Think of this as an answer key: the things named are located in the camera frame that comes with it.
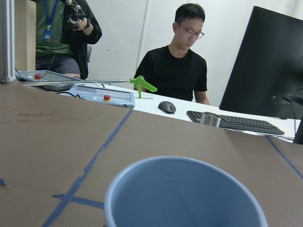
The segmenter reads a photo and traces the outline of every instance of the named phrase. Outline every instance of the white wall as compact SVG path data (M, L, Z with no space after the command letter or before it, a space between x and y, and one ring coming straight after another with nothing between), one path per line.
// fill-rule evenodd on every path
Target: white wall
M207 61L208 91L219 106L253 6L303 19L302 0L87 0L103 36L93 46L89 79L130 79L148 50L170 44L176 9L193 2L205 9L205 36L192 50ZM115 84L132 88L130 84Z

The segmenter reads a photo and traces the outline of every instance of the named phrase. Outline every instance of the green clamp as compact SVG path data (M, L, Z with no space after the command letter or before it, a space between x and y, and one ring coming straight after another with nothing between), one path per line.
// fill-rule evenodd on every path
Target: green clamp
M134 86L138 89L139 98L141 98L141 86L144 87L144 88L146 88L147 90L149 90L151 92L156 92L158 90L156 87L154 87L150 83L146 82L144 80L143 76L138 76L135 79L131 79L130 83L134 84Z

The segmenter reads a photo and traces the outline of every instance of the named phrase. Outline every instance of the blue cup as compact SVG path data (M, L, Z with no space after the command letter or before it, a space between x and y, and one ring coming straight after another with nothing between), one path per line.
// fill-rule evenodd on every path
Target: blue cup
M152 157L122 170L105 199L106 227L267 227L251 192L208 163Z

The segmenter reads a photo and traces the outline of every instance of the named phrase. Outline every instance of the red button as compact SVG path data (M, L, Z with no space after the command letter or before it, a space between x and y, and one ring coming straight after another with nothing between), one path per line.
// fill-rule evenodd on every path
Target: red button
M104 101L110 101L110 96L109 95L104 95L103 100Z
M42 77L42 76L39 75L39 74L36 74L36 75L35 75L35 79L41 79L41 77Z

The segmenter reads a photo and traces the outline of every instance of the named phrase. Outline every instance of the blue tape line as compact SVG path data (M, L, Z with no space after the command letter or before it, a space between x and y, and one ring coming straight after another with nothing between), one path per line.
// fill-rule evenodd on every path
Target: blue tape line
M129 110L128 113L124 116L122 121L118 124L118 126L115 128L115 130L109 135L108 139L105 141L105 143L102 145L102 147L99 149L99 151L94 155L93 159L88 163L88 165L84 168L84 174L75 181L75 183L71 186L71 188L68 190L62 201L59 203L59 205L56 207L56 209L53 211L51 216L47 219L47 221L42 225L42 227L49 227L51 226L56 219L60 216L60 214L63 212L67 204L71 201L73 195L75 192L79 189L82 182L84 181L85 177L88 175L89 171L94 166L97 157L99 154L108 147L110 142L113 140L113 138L117 135L123 124L126 122L130 114L133 112L133 110Z
M58 198L60 200L63 200L64 197L65 197L65 194L53 195L53 197ZM82 205L87 205L87 206L90 206L90 207L104 209L104 203L103 202L88 200L88 199L77 197L77 196L71 196L70 197L70 202L75 202L75 203L79 203L79 204L82 204Z
M303 175L300 173L300 171L289 161L286 156L279 150L279 148L275 145L273 140L268 136L265 135L269 143L274 147L274 149L278 152L278 154L288 163L288 165L295 171L296 174L303 180Z
M0 185L2 185L2 186L5 186L5 185L6 185L4 179L2 179L2 178L0 178Z

